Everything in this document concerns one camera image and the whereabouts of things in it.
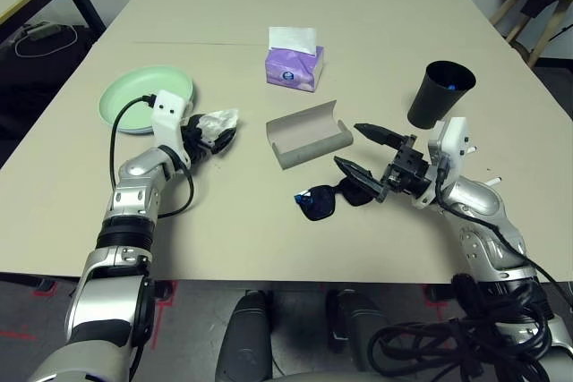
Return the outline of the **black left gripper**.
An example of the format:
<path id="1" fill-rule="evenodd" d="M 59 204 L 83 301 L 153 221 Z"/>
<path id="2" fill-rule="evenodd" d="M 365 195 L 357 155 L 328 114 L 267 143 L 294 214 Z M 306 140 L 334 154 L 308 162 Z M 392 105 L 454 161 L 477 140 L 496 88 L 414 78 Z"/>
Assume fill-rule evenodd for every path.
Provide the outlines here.
<path id="1" fill-rule="evenodd" d="M 202 140 L 202 118 L 203 115 L 194 115 L 188 124 L 181 126 L 184 149 L 191 163 L 200 163 L 206 156 L 218 154 L 231 144 L 236 134 L 236 128 L 225 129 L 208 145 Z"/>

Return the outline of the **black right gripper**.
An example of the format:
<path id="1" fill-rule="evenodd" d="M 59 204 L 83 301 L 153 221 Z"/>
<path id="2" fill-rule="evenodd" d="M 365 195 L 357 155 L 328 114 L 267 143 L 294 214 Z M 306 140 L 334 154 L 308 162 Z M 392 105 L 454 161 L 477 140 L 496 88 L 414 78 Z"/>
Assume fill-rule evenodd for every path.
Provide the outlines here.
<path id="1" fill-rule="evenodd" d="M 415 135 L 400 135 L 370 123 L 356 123 L 354 128 L 366 139 L 389 146 L 397 153 L 388 164 L 381 181 L 357 163 L 334 156 L 335 164 L 351 182 L 379 203 L 382 203 L 390 192 L 404 192 L 418 199 L 427 191 L 431 184 L 426 177 L 429 164 L 423 159 L 423 154 L 414 149 Z"/>

